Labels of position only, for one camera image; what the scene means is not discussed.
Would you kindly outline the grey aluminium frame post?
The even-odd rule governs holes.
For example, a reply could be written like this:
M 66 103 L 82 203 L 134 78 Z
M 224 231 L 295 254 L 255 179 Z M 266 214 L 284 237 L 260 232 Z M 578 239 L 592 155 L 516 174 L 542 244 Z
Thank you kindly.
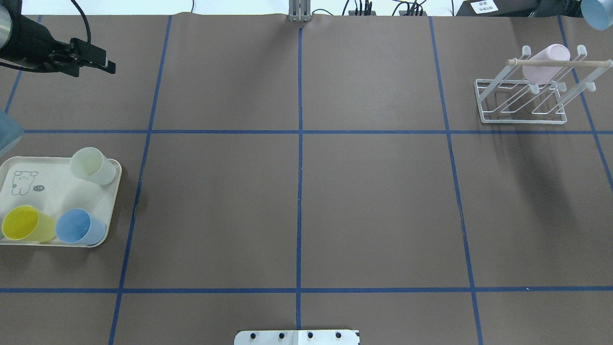
M 289 22 L 310 22 L 312 20 L 311 0 L 288 1 Z

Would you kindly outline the blue plastic cup front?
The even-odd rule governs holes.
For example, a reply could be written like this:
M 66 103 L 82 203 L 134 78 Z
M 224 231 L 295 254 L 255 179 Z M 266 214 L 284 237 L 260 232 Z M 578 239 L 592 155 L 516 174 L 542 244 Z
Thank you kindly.
M 64 212 L 55 225 L 56 237 L 64 244 L 96 245 L 106 231 L 107 225 L 84 209 Z

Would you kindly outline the light blue plastic cup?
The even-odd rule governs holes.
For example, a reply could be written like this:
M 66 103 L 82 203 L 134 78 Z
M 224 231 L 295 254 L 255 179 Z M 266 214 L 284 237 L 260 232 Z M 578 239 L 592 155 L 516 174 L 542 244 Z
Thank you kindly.
M 612 0 L 582 0 L 581 12 L 592 28 L 604 31 L 613 25 Z

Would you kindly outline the pale green plastic cup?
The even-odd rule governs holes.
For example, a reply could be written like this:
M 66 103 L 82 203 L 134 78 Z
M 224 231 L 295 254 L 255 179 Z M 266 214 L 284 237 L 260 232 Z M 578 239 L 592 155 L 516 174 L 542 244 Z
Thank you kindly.
M 117 176 L 117 168 L 95 147 L 84 147 L 70 158 L 70 172 L 76 178 L 97 185 L 109 185 Z

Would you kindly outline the yellow plastic cup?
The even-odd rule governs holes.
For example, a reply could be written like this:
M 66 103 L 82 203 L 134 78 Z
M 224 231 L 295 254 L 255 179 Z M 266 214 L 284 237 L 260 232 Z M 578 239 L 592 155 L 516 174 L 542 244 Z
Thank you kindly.
M 11 241 L 46 242 L 56 236 L 56 220 L 30 205 L 11 210 L 1 224 L 4 237 Z

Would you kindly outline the cream tray with bear drawing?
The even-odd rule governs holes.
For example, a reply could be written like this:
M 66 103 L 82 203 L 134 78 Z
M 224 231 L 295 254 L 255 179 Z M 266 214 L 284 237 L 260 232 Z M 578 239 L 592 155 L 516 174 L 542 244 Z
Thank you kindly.
M 111 184 L 101 186 L 75 177 L 69 162 L 70 158 L 61 157 L 17 156 L 6 160 L 0 169 L 1 218 L 22 205 L 34 206 L 55 219 L 70 209 L 81 208 L 106 225 L 101 240 L 90 245 L 94 248 L 109 234 L 122 166 L 110 159 L 117 174 Z

